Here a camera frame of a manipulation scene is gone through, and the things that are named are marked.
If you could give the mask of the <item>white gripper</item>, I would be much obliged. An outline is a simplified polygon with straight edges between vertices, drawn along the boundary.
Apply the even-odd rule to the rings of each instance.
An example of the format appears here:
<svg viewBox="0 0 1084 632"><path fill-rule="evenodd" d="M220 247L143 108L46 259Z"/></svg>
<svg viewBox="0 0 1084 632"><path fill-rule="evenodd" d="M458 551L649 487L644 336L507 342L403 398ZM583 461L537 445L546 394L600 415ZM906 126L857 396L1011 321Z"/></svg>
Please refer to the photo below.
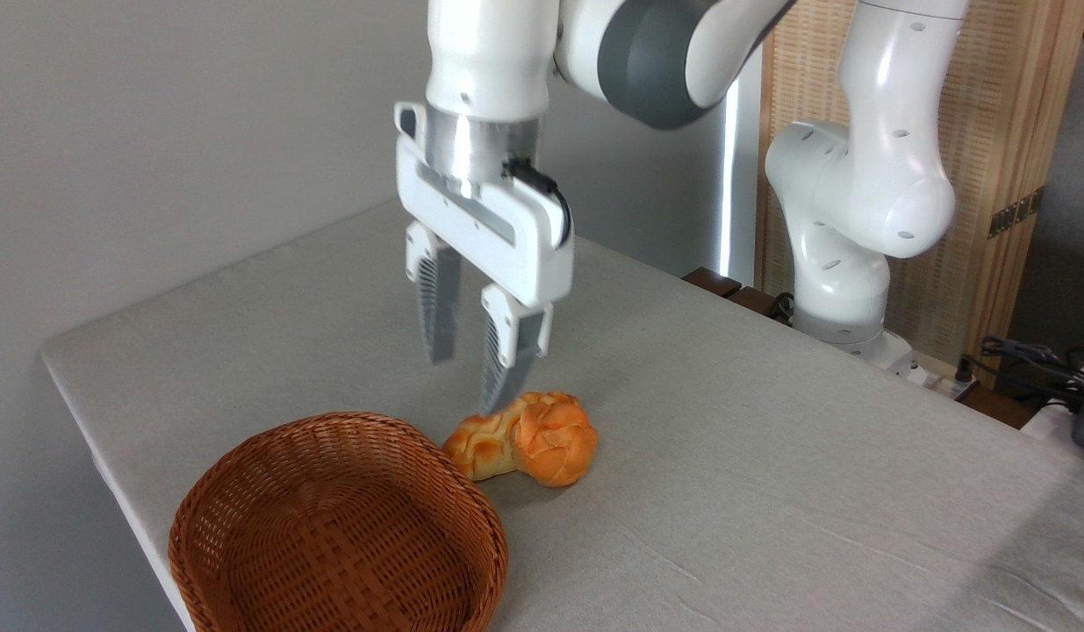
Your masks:
<svg viewBox="0 0 1084 632"><path fill-rule="evenodd" d="M513 159L533 159L538 118L481 121L430 105L396 103L398 197L406 227L406 278L433 364L455 354L462 257L493 281L481 292L485 354L481 414L524 392L547 354L554 306L572 288L572 221Z"/></svg>

